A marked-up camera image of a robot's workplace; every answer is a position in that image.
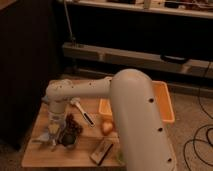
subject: small wooden block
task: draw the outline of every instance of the small wooden block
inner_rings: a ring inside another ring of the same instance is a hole
[[[97,164],[101,165],[102,161],[106,157],[107,153],[113,146],[112,141],[108,139],[103,139],[101,143],[98,145],[98,147],[95,149],[95,151],[92,153],[90,158]]]

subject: orange tray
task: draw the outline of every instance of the orange tray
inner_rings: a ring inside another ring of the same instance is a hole
[[[169,96],[167,84],[163,81],[153,81],[155,98],[160,110],[161,118],[166,123],[174,123],[175,117]],[[101,99],[99,104],[99,113],[103,119],[112,120],[112,111],[108,99]]]

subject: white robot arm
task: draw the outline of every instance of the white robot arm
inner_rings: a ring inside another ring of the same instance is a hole
[[[176,159],[164,130],[151,79],[126,69],[112,79],[72,85],[50,84],[46,94],[49,111],[64,113],[73,97],[109,98],[128,171],[176,171]]]

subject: cable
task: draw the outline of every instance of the cable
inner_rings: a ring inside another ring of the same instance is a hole
[[[204,81],[204,79],[205,79],[205,77],[206,77],[206,74],[207,74],[207,72],[208,72],[208,70],[209,70],[209,68],[210,68],[210,65],[211,65],[211,62],[209,62],[209,64],[208,64],[208,66],[206,67],[206,69],[205,69],[205,71],[204,71],[204,74],[203,74],[203,77],[202,77],[202,81],[201,81],[201,83],[203,83],[203,81]],[[201,107],[201,109],[202,109],[202,111],[210,118],[210,119],[213,119],[213,116],[212,116],[212,114],[210,114],[210,113],[208,113],[208,111],[204,108],[204,106],[202,105],[202,103],[201,103],[201,98],[200,98],[200,93],[201,93],[201,85],[199,86],[199,89],[198,89],[198,103],[199,103],[199,105],[200,105],[200,107]]]
[[[212,143],[212,141],[210,140],[210,136],[209,136],[209,133],[210,133],[210,131],[212,131],[212,130],[213,130],[213,128],[209,128],[209,129],[206,131],[206,139],[207,139],[208,143],[213,147],[213,143]]]
[[[200,130],[202,130],[203,128],[206,128],[206,127],[211,127],[211,128],[208,128],[208,130],[206,131],[206,139],[207,139],[207,141],[205,141],[205,140],[203,140],[203,139],[198,139],[198,138],[197,138],[198,133],[200,132]],[[188,140],[188,141],[184,144],[184,147],[183,147],[183,157],[184,157],[184,161],[185,161],[186,166],[187,166],[187,168],[188,168],[189,171],[192,171],[192,170],[191,170],[191,168],[190,168],[190,166],[189,166],[189,163],[188,163],[188,161],[187,161],[187,159],[186,159],[186,147],[187,147],[187,145],[188,145],[190,142],[193,143],[193,150],[194,150],[195,155],[197,156],[197,158],[198,158],[200,161],[202,161],[203,163],[205,163],[206,165],[208,165],[208,166],[210,166],[210,167],[213,167],[213,163],[210,163],[210,162],[208,162],[208,161],[205,161],[205,160],[198,154],[197,148],[196,148],[196,146],[195,146],[195,143],[196,143],[196,142],[202,142],[202,143],[205,143],[205,144],[209,145],[210,147],[213,147],[213,146],[212,146],[212,141],[210,140],[210,137],[209,137],[209,132],[210,132],[211,130],[213,130],[213,124],[204,125],[204,126],[198,128],[198,129],[196,130],[194,136],[193,136],[193,139]]]
[[[66,2],[66,0],[63,0],[63,2],[64,2],[64,11],[65,11],[66,19],[67,19],[67,25],[68,25],[70,40],[71,40],[72,43],[74,43],[75,37],[74,37],[73,31],[72,31],[70,16],[69,16],[68,8],[67,8],[67,2]]]

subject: wooden table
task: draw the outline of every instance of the wooden table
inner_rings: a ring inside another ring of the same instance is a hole
[[[161,100],[159,93],[162,94],[163,92],[161,87],[162,86],[155,87],[158,100]],[[77,145],[73,150],[68,150],[64,146],[58,145],[55,151],[51,151],[50,146],[32,142],[33,139],[41,135],[48,125],[48,106],[42,103],[22,160],[22,166],[95,167],[96,164],[91,161],[90,155],[104,137],[100,130],[102,117],[98,114],[99,102],[100,99],[81,99],[82,107],[90,114],[96,124],[95,127],[88,126],[80,112],[75,107],[70,105],[67,106],[66,113],[74,114],[74,119],[83,126],[83,133],[79,136]],[[119,167],[120,164],[116,160],[116,154],[120,148],[117,133],[111,132],[107,138],[113,141],[114,145],[101,166]]]

